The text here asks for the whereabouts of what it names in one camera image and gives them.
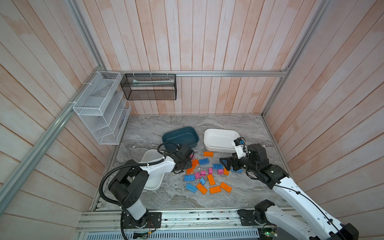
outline wood panel wall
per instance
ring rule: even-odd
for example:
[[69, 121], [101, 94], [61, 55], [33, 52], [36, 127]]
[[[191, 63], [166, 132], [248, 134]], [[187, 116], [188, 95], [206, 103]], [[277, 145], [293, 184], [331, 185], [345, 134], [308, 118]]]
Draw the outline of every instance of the wood panel wall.
[[298, 185], [372, 239], [384, 235], [383, 13], [380, 0], [334, 1], [266, 116]]
[[[319, 0], [77, 0], [108, 70], [279, 70]], [[261, 113], [278, 78], [178, 78], [132, 114]]]
[[[97, 66], [65, 1], [0, 1], [0, 184]], [[70, 239], [111, 150], [73, 116], [0, 217], [1, 239]]]

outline small blue block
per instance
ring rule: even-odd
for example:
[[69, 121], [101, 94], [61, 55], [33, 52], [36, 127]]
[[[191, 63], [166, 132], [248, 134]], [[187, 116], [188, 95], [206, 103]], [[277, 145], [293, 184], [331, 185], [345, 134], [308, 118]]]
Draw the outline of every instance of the small blue block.
[[224, 169], [223, 164], [214, 164], [213, 169]]
[[194, 180], [195, 180], [195, 175], [185, 175], [184, 176], [184, 182], [194, 181]]
[[186, 189], [190, 190], [193, 193], [196, 193], [197, 187], [193, 186], [192, 184], [188, 183], [187, 186], [185, 187]]
[[200, 164], [200, 165], [206, 165], [206, 164], [208, 164], [208, 163], [209, 163], [208, 158], [204, 158], [204, 159], [200, 159], [200, 160], [199, 160], [199, 164]]
[[234, 171], [233, 168], [232, 168], [232, 172], [242, 173], [243, 169], [240, 168], [240, 170]]

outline dark blue plastic tray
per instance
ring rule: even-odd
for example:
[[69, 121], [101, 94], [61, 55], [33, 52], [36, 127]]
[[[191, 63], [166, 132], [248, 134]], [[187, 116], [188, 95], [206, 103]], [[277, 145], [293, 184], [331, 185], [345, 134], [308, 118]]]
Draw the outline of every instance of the dark blue plastic tray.
[[[177, 144], [187, 144], [190, 148], [197, 146], [199, 136], [193, 127], [183, 127], [177, 130], [167, 132], [162, 137], [163, 142], [173, 142]], [[164, 147], [168, 151], [175, 151], [176, 147], [172, 144], [165, 144]]]

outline orange toy brick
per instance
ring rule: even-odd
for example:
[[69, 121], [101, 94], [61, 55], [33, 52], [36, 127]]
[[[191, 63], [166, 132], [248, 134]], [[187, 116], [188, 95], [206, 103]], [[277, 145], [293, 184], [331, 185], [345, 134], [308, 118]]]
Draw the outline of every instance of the orange toy brick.
[[225, 191], [227, 191], [227, 192], [231, 192], [231, 191], [232, 191], [232, 188], [231, 188], [230, 186], [226, 185], [226, 184], [223, 183], [223, 182], [221, 182], [220, 187], [221, 187], [222, 189], [224, 189]]
[[212, 174], [207, 175], [207, 178], [208, 178], [208, 181], [209, 181], [209, 185], [212, 186], [212, 185], [216, 184]]
[[199, 160], [198, 160], [198, 159], [193, 160], [193, 161], [192, 161], [192, 168], [188, 168], [187, 171], [186, 171], [187, 175], [188, 175], [188, 174], [192, 174], [192, 173], [193, 173], [193, 170], [195, 169], [195, 167], [196, 167], [197, 165], [200, 165], [200, 164], [199, 164]]
[[209, 192], [210, 192], [211, 194], [213, 194], [213, 193], [217, 193], [217, 192], [221, 192], [221, 188], [220, 188], [220, 186], [217, 186], [217, 187], [210, 187], [210, 188], [209, 188]]
[[208, 190], [203, 185], [201, 185], [201, 183], [199, 183], [196, 187], [204, 195], [208, 192]]
[[204, 157], [213, 157], [214, 153], [213, 152], [204, 152]]
[[229, 175], [229, 171], [226, 168], [224, 168], [224, 175]]

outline plastic container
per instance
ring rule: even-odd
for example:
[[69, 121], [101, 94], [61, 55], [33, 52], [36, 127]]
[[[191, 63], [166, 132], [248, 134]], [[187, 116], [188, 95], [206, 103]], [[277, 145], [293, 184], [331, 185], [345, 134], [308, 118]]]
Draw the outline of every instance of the plastic container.
[[240, 137], [233, 130], [209, 128], [204, 132], [204, 145], [208, 151], [236, 152], [232, 142]]
[[[151, 149], [145, 152], [143, 158], [141, 159], [141, 162], [154, 162], [161, 158], [163, 155], [157, 152], [156, 149]], [[151, 190], [151, 191], [156, 191], [157, 189], [160, 188], [161, 182], [163, 181], [164, 174], [158, 175], [156, 177], [153, 177], [149, 179], [144, 186], [145, 190]]]
[[[188, 147], [194, 148], [199, 142], [199, 136], [193, 127], [183, 127], [177, 130], [167, 132], [162, 137], [163, 142], [173, 142], [177, 144], [187, 144]], [[165, 149], [175, 151], [176, 147], [172, 144], [165, 144]]]

